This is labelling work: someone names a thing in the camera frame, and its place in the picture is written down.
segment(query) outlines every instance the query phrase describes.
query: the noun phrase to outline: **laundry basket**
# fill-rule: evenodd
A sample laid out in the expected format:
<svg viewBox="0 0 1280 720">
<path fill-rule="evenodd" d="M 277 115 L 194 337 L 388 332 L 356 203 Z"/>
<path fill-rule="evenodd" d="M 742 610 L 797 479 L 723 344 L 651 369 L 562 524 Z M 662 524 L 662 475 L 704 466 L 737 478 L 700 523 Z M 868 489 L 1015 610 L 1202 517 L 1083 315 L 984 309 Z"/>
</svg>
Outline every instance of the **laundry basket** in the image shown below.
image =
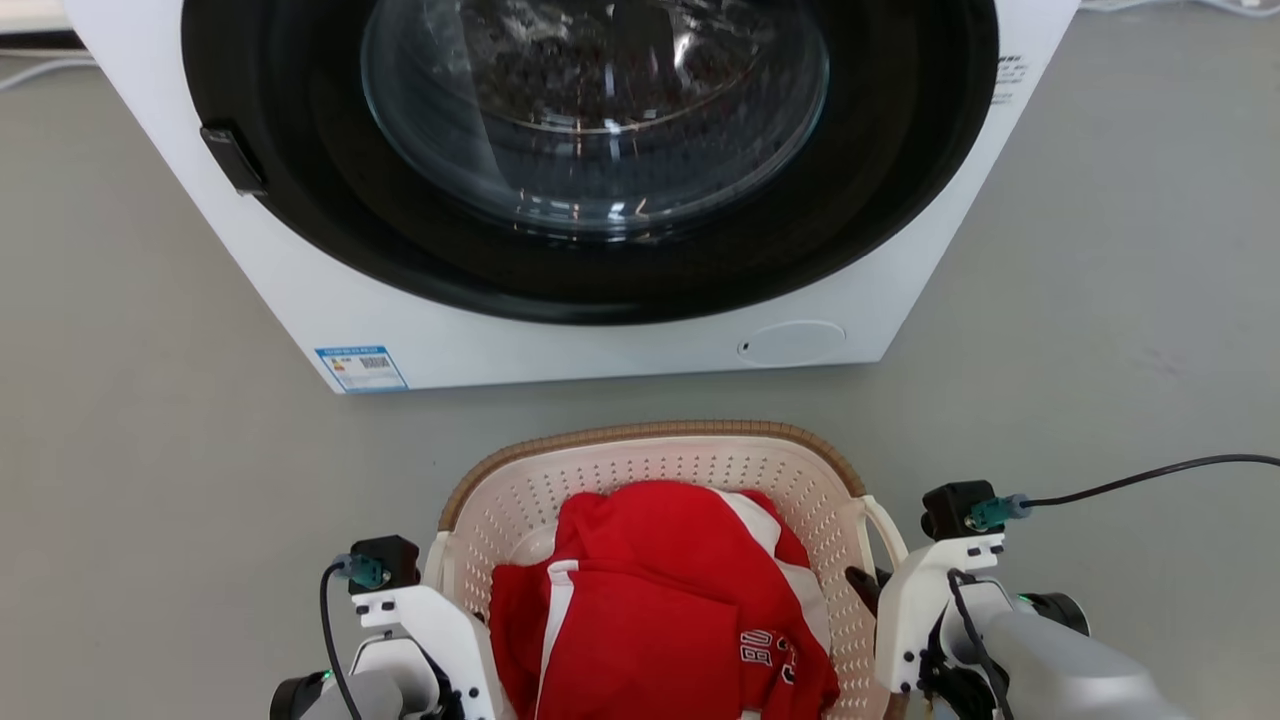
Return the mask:
<svg viewBox="0 0 1280 720">
<path fill-rule="evenodd" d="M 906 697 L 890 696 L 874 678 L 876 619 L 844 573 L 851 565 L 874 571 L 868 521 L 895 566 L 906 557 L 906 546 L 849 462 L 822 438 L 792 425 L 653 423 L 500 450 L 476 465 L 445 505 L 424 582 L 484 616 L 495 565 L 527 565 L 550 556 L 566 498 L 652 479 L 764 492 L 809 551 L 827 598 L 840 700 L 824 717 L 902 717 Z"/>
</svg>

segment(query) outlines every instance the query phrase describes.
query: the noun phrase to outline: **red clothing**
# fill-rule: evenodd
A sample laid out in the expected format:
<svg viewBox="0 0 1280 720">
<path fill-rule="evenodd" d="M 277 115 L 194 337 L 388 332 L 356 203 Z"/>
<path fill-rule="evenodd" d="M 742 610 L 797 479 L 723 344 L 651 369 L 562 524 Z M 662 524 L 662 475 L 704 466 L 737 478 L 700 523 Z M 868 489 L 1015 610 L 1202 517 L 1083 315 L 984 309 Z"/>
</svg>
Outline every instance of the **red clothing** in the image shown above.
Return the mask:
<svg viewBox="0 0 1280 720">
<path fill-rule="evenodd" d="M 804 546 L 744 495 L 676 482 L 577 495 L 549 560 L 494 569 L 494 660 L 521 720 L 806 720 L 835 702 L 829 638 L 796 597 Z"/>
</svg>

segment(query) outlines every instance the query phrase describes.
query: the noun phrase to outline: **floor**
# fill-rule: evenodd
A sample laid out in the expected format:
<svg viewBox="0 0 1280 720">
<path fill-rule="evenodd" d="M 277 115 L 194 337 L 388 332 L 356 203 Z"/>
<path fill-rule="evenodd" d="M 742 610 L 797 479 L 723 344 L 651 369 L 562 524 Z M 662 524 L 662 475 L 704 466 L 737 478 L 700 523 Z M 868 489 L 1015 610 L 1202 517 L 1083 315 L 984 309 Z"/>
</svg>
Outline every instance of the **floor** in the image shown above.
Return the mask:
<svg viewBox="0 0 1280 720">
<path fill-rule="evenodd" d="M 1082 17 L 881 364 L 339 397 L 100 74 L 0 95 L 5 716 L 262 716 L 324 665 L 325 564 L 425 546 L 458 478 L 531 437 L 795 423 L 911 543 L 951 480 L 1036 496 L 1280 452 L 1277 137 L 1280 20 Z M 1042 510 L 1000 577 L 1076 596 L 1192 714 L 1274 716 L 1277 480 Z"/>
</svg>

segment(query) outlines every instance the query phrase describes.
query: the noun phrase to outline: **white stripe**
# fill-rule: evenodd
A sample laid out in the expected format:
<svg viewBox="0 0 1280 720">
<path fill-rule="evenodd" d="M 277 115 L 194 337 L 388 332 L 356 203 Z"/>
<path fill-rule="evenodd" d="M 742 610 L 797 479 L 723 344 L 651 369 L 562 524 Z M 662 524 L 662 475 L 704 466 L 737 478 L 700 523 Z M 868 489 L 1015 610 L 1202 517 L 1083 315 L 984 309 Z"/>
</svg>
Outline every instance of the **white stripe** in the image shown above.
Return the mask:
<svg viewBox="0 0 1280 720">
<path fill-rule="evenodd" d="M 791 593 L 800 603 L 804 614 L 804 623 L 809 626 L 809 633 L 818 641 L 822 650 L 831 653 L 831 616 L 827 615 L 827 598 L 822 594 L 818 577 L 813 570 L 783 562 L 774 556 L 778 548 L 778 538 L 782 537 L 782 527 L 769 515 L 769 511 L 756 505 L 754 500 L 745 495 L 733 492 L 721 492 L 716 488 L 707 488 L 721 497 L 728 505 L 737 519 L 742 521 L 746 532 L 755 538 L 755 542 L 777 562 L 778 570 L 791 585 Z"/>
<path fill-rule="evenodd" d="M 534 706 L 534 717 L 543 701 L 543 680 L 547 679 L 547 665 L 552 660 L 552 648 L 556 647 L 556 638 L 559 637 L 561 628 L 564 626 L 564 616 L 568 615 L 568 603 L 573 600 L 573 579 L 570 573 L 577 571 L 577 560 L 558 560 L 547 566 L 547 575 L 552 582 L 550 607 L 547 609 L 547 632 L 543 634 L 543 671 L 538 675 L 538 703 Z"/>
</svg>

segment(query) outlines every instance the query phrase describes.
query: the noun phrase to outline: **washing machine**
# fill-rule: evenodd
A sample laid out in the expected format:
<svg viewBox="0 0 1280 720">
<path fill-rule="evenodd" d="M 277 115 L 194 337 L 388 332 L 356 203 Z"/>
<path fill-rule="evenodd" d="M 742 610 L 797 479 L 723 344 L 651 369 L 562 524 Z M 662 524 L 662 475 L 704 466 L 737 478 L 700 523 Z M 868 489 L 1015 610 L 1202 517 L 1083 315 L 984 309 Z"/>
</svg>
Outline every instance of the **washing machine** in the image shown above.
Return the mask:
<svg viewBox="0 0 1280 720">
<path fill-rule="evenodd" d="M 67 0 L 342 393 L 879 360 L 1075 8 Z"/>
</svg>

